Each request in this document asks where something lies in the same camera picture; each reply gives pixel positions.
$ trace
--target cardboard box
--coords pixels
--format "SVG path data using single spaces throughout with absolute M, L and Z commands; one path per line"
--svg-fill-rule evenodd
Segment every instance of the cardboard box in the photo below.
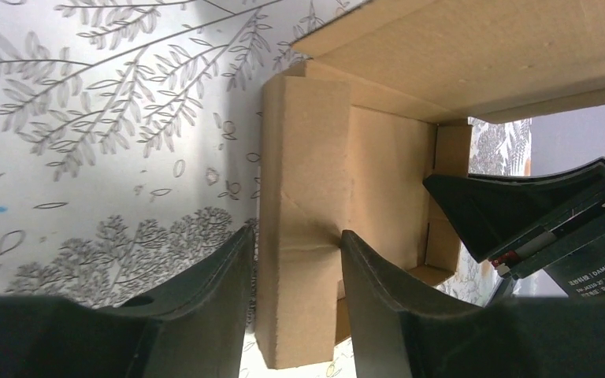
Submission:
M 256 337 L 277 369 L 348 335 L 342 229 L 428 284 L 453 274 L 421 181 L 467 174 L 468 116 L 605 104 L 605 0 L 375 0 L 294 48 L 313 60 L 264 88 Z

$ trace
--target box flap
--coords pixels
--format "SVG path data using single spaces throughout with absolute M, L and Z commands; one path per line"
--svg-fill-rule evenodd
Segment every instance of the box flap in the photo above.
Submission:
M 447 109 L 442 120 L 577 109 L 597 104 L 555 99 L 597 91 L 605 102 L 605 0 L 374 0 L 294 48 Z

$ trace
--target gray surface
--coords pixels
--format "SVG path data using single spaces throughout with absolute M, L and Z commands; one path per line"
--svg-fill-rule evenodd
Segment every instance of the gray surface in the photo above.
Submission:
M 605 156 L 605 106 L 533 118 L 532 176 L 547 175 Z M 544 272 L 521 282 L 520 295 L 564 295 Z

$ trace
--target box lid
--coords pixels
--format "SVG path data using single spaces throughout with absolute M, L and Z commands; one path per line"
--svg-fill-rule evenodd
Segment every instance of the box lid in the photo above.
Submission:
M 429 104 L 423 120 L 605 104 L 605 0 L 373 0 L 294 48 Z

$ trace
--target open box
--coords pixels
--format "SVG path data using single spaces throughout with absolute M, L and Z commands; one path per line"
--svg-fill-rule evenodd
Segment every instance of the open box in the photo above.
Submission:
M 468 116 L 605 104 L 605 1 L 376 0 L 294 48 L 313 60 L 264 88 L 256 337 L 277 369 L 348 335 L 342 229 L 428 284 L 453 274 L 421 181 L 467 174 Z

